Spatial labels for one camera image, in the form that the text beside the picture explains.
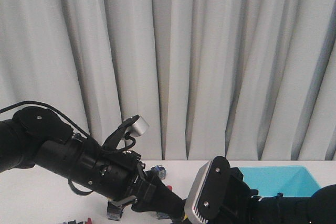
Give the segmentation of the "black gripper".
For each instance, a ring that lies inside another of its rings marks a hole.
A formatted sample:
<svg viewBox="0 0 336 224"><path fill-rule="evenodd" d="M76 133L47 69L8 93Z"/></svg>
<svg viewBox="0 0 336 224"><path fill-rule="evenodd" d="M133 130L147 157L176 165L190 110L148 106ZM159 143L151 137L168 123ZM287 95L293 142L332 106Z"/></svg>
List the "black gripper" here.
<svg viewBox="0 0 336 224"><path fill-rule="evenodd" d="M141 155L134 151L113 153L100 157L88 171L86 185L90 190L106 196L117 205L134 203L137 189L144 180ZM148 172L146 181L156 187L149 202L138 200L131 209L135 212L163 212L171 218L184 217L185 201L170 191L157 174Z"/></svg>
<svg viewBox="0 0 336 224"><path fill-rule="evenodd" d="M250 223L250 200L258 195L244 181L239 168L230 169L230 179L219 212L212 223Z"/></svg>

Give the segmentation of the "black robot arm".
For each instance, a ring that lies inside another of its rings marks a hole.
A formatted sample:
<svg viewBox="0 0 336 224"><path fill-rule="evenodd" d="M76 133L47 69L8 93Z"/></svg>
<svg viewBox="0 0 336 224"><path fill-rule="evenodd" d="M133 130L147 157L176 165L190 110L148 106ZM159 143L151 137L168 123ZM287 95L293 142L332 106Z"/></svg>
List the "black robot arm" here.
<svg viewBox="0 0 336 224"><path fill-rule="evenodd" d="M310 197L261 197L243 182L239 168L231 168L228 192L210 223L335 223L335 185Z"/></svg>
<svg viewBox="0 0 336 224"><path fill-rule="evenodd" d="M120 140L134 141L147 129L135 115L100 145L90 136L74 132L50 109L28 106L10 120L1 122L1 171L41 166L79 184L86 191L110 198L116 206L130 205L133 211L157 211L173 220L184 218L185 202L170 191L153 172L145 172L141 156L131 147L119 149Z"/></svg>

